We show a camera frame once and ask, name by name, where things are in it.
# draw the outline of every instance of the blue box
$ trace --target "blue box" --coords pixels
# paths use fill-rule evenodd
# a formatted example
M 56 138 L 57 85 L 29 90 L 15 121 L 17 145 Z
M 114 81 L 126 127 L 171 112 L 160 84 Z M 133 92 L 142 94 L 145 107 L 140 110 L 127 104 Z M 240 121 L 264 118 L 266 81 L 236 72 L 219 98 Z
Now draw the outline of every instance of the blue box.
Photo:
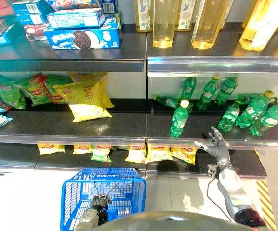
M 16 14 L 51 13 L 52 7 L 45 0 L 21 0 L 12 4 Z
M 119 7 L 117 0 L 101 0 L 101 4 L 104 13 L 115 13 Z
M 1 35 L 0 35 L 0 45 L 9 44 L 18 36 L 18 25 L 10 25 Z
M 100 28 L 52 29 L 48 27 L 47 36 L 52 49 L 107 49 L 119 48 L 119 25 L 103 24 Z
M 51 28 L 100 27 L 105 21 L 102 8 L 62 10 L 48 15 Z

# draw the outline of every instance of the green chip bag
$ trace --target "green chip bag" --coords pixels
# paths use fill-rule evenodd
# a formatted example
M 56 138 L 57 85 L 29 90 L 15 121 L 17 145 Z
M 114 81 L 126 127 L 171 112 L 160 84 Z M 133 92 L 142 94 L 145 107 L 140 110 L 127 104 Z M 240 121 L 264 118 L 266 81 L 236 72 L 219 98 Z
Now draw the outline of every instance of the green chip bag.
M 8 78 L 0 75 L 0 97 L 2 100 L 17 109 L 25 109 L 24 95 Z

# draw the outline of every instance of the yellow liquid bottle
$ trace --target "yellow liquid bottle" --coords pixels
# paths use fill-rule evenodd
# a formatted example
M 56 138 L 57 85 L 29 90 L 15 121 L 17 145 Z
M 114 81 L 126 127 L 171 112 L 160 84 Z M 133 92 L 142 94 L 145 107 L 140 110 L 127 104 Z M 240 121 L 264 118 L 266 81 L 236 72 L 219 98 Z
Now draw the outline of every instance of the yellow liquid bottle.
M 137 32 L 153 30 L 154 0 L 133 0 L 135 29 Z
M 278 28 L 278 0 L 258 0 L 239 43 L 244 49 L 261 51 Z
M 246 15 L 245 15 L 245 17 L 244 17 L 243 23 L 241 24 L 241 27 L 242 27 L 242 28 L 244 28 L 244 29 L 246 28 L 246 25 L 247 25 L 247 23 L 248 23 L 248 21 L 249 21 L 249 19 L 250 19 L 250 16 L 251 16 L 251 14 L 252 14 L 252 12 L 253 12 L 253 9 L 254 9 L 254 7 L 255 7 L 257 1 L 258 1 L 258 0 L 252 0 L 252 1 L 251 1 L 250 7 L 249 7 L 249 9 L 248 9 L 248 11 L 247 11 L 247 13 L 246 13 Z
M 196 0 L 178 0 L 175 31 L 190 31 Z
M 177 2 L 154 0 L 153 46 L 168 48 L 173 45 Z
M 194 48 L 213 47 L 227 6 L 228 0 L 201 0 L 191 39 Z

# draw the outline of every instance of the dark shelf surface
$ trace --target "dark shelf surface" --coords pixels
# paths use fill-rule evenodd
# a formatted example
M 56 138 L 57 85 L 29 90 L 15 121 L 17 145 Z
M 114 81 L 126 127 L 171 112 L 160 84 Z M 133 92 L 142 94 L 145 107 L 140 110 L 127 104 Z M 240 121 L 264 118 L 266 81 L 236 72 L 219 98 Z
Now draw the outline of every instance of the dark shelf surface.
M 244 178 L 265 178 L 266 172 L 254 150 L 230 150 L 230 157 L 238 174 Z M 196 153 L 196 164 L 191 165 L 174 157 L 174 160 L 151 162 L 147 164 L 147 176 L 205 177 L 207 164 L 216 164 L 216 159 L 200 150 Z
M 13 43 L 0 46 L 0 72 L 142 72 L 146 33 L 136 33 L 134 28 L 134 24 L 123 25 L 119 49 L 53 50 L 48 41 L 29 42 L 22 31 Z
M 148 76 L 170 76 L 194 71 L 278 73 L 278 32 L 262 51 L 249 51 L 239 44 L 241 23 L 227 23 L 210 49 L 191 45 L 192 31 L 175 32 L 173 47 L 155 48 L 147 35 Z

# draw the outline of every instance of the cookie box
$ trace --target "cookie box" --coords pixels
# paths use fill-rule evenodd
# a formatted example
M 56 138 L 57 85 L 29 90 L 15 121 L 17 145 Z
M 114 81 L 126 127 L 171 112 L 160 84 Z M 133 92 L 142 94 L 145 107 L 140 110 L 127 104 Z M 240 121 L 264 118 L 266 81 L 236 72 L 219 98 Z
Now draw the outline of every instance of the cookie box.
M 54 10 L 45 0 L 21 0 L 13 3 L 16 14 L 52 13 Z
M 100 28 L 58 29 L 48 27 L 47 36 L 52 49 L 108 49 L 119 48 L 119 25 L 103 24 Z
M 48 20 L 53 29 L 100 27 L 105 15 L 102 8 L 62 10 L 49 14 Z

